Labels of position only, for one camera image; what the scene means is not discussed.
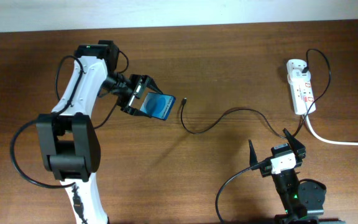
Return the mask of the blue screen Galaxy smartphone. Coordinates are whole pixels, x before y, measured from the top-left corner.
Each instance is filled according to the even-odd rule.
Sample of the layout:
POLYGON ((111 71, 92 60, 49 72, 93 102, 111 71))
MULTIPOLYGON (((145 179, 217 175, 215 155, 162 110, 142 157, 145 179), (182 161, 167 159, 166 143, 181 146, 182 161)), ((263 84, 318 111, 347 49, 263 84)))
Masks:
POLYGON ((148 92, 140 107, 140 111, 157 119, 166 120, 175 104, 176 98, 172 95, 148 92))

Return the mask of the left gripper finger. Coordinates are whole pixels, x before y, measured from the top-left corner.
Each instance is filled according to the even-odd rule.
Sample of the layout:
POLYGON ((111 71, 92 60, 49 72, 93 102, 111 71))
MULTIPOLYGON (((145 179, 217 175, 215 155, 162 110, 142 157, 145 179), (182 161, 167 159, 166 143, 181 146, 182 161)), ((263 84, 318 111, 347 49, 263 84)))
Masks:
POLYGON ((127 113, 132 116, 144 116, 147 118, 151 118, 151 115, 148 115, 147 113, 133 107, 129 107, 127 113))
POLYGON ((162 94, 162 90, 157 86, 153 78, 149 78, 149 82, 147 84, 147 88, 153 90, 154 92, 158 94, 162 94))

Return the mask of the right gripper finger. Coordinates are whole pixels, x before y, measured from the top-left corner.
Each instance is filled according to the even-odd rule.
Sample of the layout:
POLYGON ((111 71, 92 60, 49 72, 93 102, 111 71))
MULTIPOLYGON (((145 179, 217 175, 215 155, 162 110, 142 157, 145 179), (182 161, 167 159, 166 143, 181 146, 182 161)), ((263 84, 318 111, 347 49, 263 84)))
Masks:
POLYGON ((299 142, 293 135, 291 135, 287 129, 284 129, 283 133, 295 155, 304 156, 305 146, 301 142, 299 142))
POLYGON ((248 142, 249 142, 249 165, 253 167, 258 164, 258 160, 252 141, 249 139, 248 142))

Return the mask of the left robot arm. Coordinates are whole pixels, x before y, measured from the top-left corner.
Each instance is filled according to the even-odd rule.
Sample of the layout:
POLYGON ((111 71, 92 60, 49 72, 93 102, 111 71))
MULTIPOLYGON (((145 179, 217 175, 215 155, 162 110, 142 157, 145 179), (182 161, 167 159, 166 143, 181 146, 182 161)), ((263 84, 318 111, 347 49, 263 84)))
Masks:
POLYGON ((79 45, 64 94, 52 112, 40 114, 36 122, 44 167, 66 190, 77 223, 109 223, 96 181, 101 147, 91 122, 99 92, 105 89, 116 95, 116 104, 133 116, 146 115, 131 106, 146 88, 161 92, 148 75, 126 78, 118 72, 119 54, 111 40, 79 45))

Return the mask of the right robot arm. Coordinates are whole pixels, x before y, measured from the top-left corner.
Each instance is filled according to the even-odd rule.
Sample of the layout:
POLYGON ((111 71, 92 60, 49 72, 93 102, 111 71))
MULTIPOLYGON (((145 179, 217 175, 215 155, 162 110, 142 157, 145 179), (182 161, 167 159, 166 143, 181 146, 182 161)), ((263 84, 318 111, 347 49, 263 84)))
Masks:
POLYGON ((306 157, 306 147, 287 129, 283 130, 287 143, 271 148, 272 156, 257 160, 251 141, 250 169, 259 170, 262 177, 271 177, 283 204, 285 214, 275 215, 275 223, 344 223, 338 218, 321 219, 324 214, 326 186, 313 179, 299 179, 296 168, 306 157))

